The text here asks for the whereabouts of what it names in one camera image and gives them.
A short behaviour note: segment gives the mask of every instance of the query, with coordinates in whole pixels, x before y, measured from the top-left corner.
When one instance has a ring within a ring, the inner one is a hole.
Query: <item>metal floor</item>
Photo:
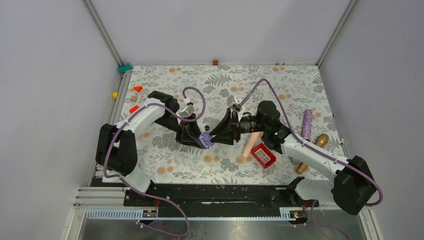
[[[344,230],[351,240],[366,240],[359,216],[341,210],[314,211],[318,223],[335,225]],[[158,220],[152,226],[173,233],[186,229],[184,221]],[[322,228],[335,240],[346,239],[333,229]],[[133,220],[86,219],[80,240],[326,240],[315,226],[292,227],[287,221],[269,220],[202,220],[190,221],[190,233],[172,237],[148,228],[140,228]]]

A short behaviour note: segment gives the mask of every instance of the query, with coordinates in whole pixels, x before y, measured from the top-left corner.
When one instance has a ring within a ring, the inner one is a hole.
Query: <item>purple cylinder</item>
[[[303,115],[302,132],[300,135],[302,138],[311,141],[312,132],[312,109],[306,109]]]

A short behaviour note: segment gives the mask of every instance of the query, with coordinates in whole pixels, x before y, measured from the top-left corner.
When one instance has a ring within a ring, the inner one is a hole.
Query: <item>orange block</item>
[[[143,90],[143,87],[142,86],[135,86],[134,90],[136,90],[139,93]]]
[[[135,105],[135,106],[133,106],[133,107],[129,110],[129,113],[130,113],[130,114],[132,114],[132,113],[134,113],[137,109],[139,109],[139,106]]]

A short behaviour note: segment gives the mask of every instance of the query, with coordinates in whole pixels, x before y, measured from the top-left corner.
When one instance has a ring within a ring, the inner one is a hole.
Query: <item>green clamp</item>
[[[130,70],[130,69],[132,69],[133,67],[131,66],[131,64],[128,62],[125,66],[121,66],[121,67],[118,67],[118,72],[120,73],[120,74],[123,74],[123,73],[125,73],[127,70]]]

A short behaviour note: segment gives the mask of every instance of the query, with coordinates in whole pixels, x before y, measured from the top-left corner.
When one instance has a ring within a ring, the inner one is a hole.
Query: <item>red box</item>
[[[276,156],[263,144],[259,144],[250,152],[265,169],[276,161]]]

